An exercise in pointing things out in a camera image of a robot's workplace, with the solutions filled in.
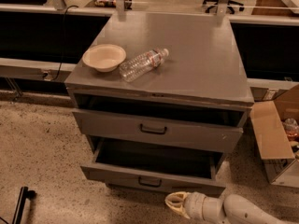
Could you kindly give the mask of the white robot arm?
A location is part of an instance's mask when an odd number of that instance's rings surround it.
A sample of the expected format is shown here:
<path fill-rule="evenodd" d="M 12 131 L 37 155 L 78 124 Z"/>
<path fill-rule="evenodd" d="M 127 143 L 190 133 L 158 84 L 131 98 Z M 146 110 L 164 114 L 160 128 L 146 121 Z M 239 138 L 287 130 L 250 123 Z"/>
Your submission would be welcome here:
<path fill-rule="evenodd" d="M 287 224 L 236 194 L 223 201 L 199 192 L 179 191 L 167 195 L 165 204 L 182 217 L 211 224 Z"/>

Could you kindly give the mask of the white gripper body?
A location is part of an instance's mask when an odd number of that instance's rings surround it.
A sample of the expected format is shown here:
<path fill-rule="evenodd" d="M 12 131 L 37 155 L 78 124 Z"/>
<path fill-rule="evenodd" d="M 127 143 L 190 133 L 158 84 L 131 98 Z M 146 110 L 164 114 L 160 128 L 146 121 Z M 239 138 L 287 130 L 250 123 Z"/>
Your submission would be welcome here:
<path fill-rule="evenodd" d="M 189 218 L 203 220 L 203 205 L 205 194 L 199 192 L 189 193 L 184 201 L 184 208 Z"/>

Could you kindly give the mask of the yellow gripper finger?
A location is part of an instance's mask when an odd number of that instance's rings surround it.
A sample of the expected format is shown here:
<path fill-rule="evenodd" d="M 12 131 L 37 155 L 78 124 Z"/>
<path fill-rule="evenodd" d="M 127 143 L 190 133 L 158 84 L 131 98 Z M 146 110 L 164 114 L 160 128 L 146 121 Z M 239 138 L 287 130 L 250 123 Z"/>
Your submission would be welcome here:
<path fill-rule="evenodd" d="M 188 197 L 188 195 L 189 192 L 185 191 L 173 192 L 165 197 L 165 201 L 167 203 L 183 203 L 184 200 Z"/>
<path fill-rule="evenodd" d="M 182 217 L 185 217 L 187 219 L 190 219 L 190 217 L 187 215 L 187 212 L 185 210 L 185 208 L 179 204 L 178 206 L 174 206 L 170 203 L 167 204 L 167 206 L 172 210 L 174 211 L 176 214 L 182 216 Z"/>

